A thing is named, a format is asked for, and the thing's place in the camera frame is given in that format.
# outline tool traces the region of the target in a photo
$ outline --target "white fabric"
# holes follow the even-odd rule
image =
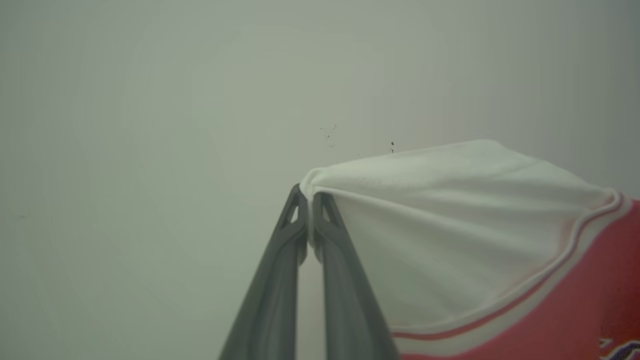
[[[466,325],[525,293],[568,255],[575,225],[614,193],[478,140],[317,168],[394,331]]]

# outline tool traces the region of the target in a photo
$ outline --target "gray background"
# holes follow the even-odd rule
[[[638,24],[638,1],[0,0],[0,359],[216,358],[314,167],[491,138],[640,197]],[[300,281],[322,359],[313,257]]]

